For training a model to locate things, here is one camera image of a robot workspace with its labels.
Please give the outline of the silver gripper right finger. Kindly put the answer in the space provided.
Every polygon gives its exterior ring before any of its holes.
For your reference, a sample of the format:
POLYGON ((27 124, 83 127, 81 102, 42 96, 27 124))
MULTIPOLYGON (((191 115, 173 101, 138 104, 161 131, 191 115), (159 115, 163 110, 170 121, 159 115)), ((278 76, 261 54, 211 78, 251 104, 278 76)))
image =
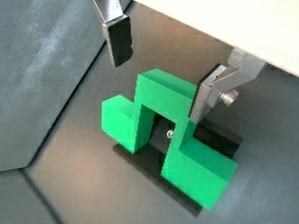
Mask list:
POLYGON ((194 95, 190 119, 198 123, 219 102, 227 106, 237 100, 237 87, 251 82, 268 63, 257 56, 234 48, 229 56, 229 66, 218 64, 201 79, 194 95))

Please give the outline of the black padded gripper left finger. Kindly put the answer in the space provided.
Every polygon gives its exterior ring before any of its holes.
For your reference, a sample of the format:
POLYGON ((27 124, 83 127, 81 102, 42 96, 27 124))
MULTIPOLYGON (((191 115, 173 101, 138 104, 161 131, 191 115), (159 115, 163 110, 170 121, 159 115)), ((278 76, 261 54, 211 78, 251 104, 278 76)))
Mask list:
POLYGON ((133 57, 131 18, 125 14, 119 0, 93 0, 103 19, 103 32, 111 62, 121 67, 133 57))

